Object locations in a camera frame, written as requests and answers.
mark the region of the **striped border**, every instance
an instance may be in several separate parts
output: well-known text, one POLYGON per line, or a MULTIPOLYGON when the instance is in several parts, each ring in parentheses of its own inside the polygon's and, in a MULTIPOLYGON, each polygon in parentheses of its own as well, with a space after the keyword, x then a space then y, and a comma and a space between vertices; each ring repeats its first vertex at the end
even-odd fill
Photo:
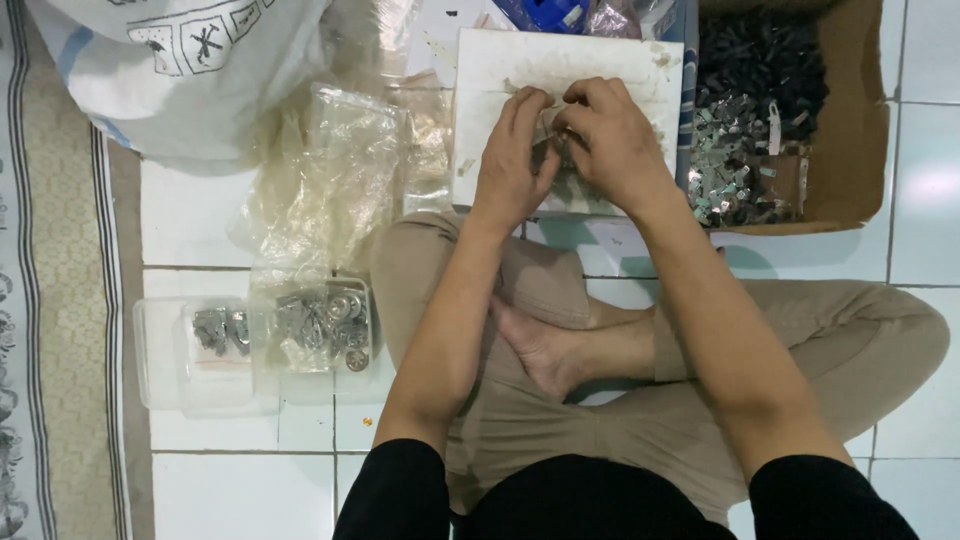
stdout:
POLYGON ((36 458, 37 513, 46 540, 56 540, 57 526, 54 521, 53 501, 50 495, 50 467, 47 461, 47 428, 43 415, 42 390, 39 373, 40 298, 36 280, 33 252, 33 215, 31 214, 30 175, 27 169, 26 151, 23 142, 23 112, 21 102, 23 82, 30 68, 27 56, 27 41, 23 35, 22 0, 7 0, 7 14, 11 26, 14 52, 13 75, 8 87, 7 117, 10 124, 10 142, 13 174, 16 176, 17 204, 20 212, 17 233, 20 240, 20 272, 24 282, 27 319, 27 391, 31 412, 32 438, 36 458))
POLYGON ((113 195, 110 187, 107 136, 90 124, 90 156, 94 193, 97 199, 97 224, 107 301, 105 327, 104 378, 107 389, 107 428, 110 453, 110 477, 113 483, 113 515, 118 540, 132 539, 130 492, 123 439, 123 286, 120 274, 119 245, 113 195))

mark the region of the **black sleeve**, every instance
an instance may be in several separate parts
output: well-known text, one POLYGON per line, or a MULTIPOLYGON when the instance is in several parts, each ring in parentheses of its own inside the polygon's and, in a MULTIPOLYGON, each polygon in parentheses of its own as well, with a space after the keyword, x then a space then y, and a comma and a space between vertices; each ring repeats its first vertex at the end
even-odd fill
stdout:
POLYGON ((829 457, 790 455, 750 482, 756 537, 917 538, 859 471, 829 457))
POLYGON ((350 488, 333 530, 349 538, 437 538, 450 533, 444 461, 413 439, 374 448, 350 488))

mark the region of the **person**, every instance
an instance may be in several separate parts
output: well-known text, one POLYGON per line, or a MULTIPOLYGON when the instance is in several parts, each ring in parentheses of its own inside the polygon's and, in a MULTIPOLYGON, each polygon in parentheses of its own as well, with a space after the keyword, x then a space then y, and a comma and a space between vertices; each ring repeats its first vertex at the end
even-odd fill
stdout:
POLYGON ((512 237, 560 158, 530 170, 553 100, 509 99, 466 218, 414 214, 375 248, 397 364, 334 538, 915 538, 843 446, 938 367, 948 327, 869 282, 738 281, 617 79, 578 81, 554 127, 660 276, 651 309, 590 298, 576 254, 512 237), (565 405, 587 380, 651 382, 565 405))

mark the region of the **bare foot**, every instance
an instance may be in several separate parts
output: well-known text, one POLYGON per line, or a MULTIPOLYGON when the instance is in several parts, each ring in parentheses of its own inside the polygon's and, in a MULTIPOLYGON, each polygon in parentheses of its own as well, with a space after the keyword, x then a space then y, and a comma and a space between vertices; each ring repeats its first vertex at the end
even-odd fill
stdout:
POLYGON ((557 401, 585 380, 578 355, 586 341, 583 332, 548 325, 507 306, 496 295, 491 297, 491 316, 530 379, 557 401))

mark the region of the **beige pants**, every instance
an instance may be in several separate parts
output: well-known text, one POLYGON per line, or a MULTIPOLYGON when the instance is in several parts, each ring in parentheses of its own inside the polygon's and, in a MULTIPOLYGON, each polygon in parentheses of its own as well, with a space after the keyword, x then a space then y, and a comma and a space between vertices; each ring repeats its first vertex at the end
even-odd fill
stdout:
MULTIPOLYGON (((372 280, 387 346, 399 364, 453 253, 458 217, 414 214, 375 249, 372 280)), ((932 307, 871 282, 743 281, 813 387, 830 428, 847 441, 903 403, 937 369, 949 330, 932 307)), ((589 318, 576 253, 512 238, 496 292, 541 321, 579 330, 589 318)), ((740 468, 697 394, 669 324, 656 309, 655 377, 600 406, 562 405, 527 376, 514 351, 484 330, 473 393, 450 427, 450 505, 470 511, 498 482, 562 454, 604 457, 677 485, 711 521, 747 500, 740 468)), ((730 332, 738 332, 731 321, 730 332)))

